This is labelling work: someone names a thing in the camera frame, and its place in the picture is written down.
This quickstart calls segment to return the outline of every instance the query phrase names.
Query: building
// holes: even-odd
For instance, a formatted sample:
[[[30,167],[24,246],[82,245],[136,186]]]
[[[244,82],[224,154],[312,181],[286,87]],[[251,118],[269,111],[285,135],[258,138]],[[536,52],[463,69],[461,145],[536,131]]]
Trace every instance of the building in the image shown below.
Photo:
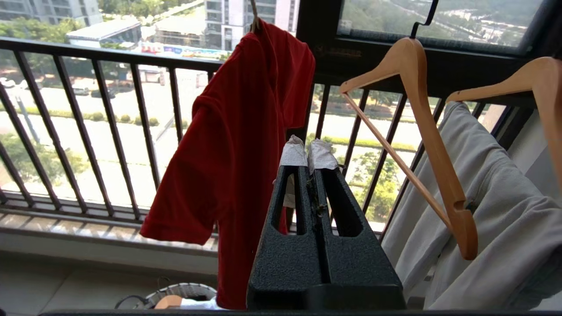
[[[297,31],[300,0],[256,0],[264,21],[291,33]],[[249,0],[205,0],[207,48],[232,51],[253,22]]]
[[[103,22],[97,0],[0,0],[0,20],[18,17],[50,24],[69,18],[85,26]]]
[[[120,44],[127,49],[140,47],[141,23],[137,19],[111,20],[66,33],[70,44],[101,47],[104,43]]]
[[[155,24],[154,42],[180,46],[204,47],[205,22],[184,16],[170,16]]]

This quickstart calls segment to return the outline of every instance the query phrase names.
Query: gray cloth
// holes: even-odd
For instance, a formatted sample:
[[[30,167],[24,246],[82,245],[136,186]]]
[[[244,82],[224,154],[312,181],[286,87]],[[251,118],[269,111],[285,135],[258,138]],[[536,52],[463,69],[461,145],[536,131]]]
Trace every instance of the gray cloth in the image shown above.
[[[474,261],[460,256],[454,238],[413,186],[406,189],[382,246],[406,298],[436,265],[425,308],[502,308],[562,245],[562,211],[521,174],[465,104],[447,105],[439,129],[474,210],[478,256]],[[442,202],[426,155],[415,174]]]

